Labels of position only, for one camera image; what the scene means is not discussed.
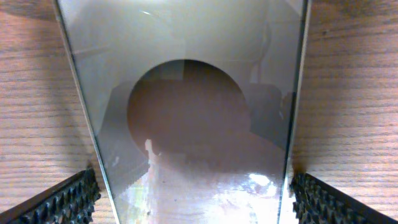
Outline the rose gold Galaxy smartphone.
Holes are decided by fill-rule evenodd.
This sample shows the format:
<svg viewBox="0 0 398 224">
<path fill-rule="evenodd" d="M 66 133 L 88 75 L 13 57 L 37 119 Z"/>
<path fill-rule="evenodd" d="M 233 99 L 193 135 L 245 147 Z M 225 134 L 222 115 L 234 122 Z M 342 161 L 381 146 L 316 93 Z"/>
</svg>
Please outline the rose gold Galaxy smartphone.
<svg viewBox="0 0 398 224">
<path fill-rule="evenodd" d="M 56 0 L 117 223 L 279 223 L 310 1 Z"/>
</svg>

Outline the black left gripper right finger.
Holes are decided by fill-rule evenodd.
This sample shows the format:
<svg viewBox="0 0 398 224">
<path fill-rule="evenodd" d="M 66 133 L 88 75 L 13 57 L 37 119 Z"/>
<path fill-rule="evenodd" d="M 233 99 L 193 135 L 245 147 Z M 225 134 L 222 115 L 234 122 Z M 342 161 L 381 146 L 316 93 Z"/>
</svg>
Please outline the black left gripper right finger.
<svg viewBox="0 0 398 224">
<path fill-rule="evenodd" d="M 359 202 L 308 173 L 296 173 L 290 184 L 293 211 L 303 224 L 397 224 L 397 220 Z"/>
</svg>

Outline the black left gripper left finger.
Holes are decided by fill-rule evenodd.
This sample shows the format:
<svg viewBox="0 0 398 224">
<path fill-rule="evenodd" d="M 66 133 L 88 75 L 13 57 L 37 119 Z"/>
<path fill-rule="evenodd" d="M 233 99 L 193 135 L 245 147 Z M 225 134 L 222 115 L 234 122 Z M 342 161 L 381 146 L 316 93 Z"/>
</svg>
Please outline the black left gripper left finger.
<svg viewBox="0 0 398 224">
<path fill-rule="evenodd" d="M 1 223 L 91 223 L 100 198 L 95 172 L 88 168 L 2 212 Z"/>
</svg>

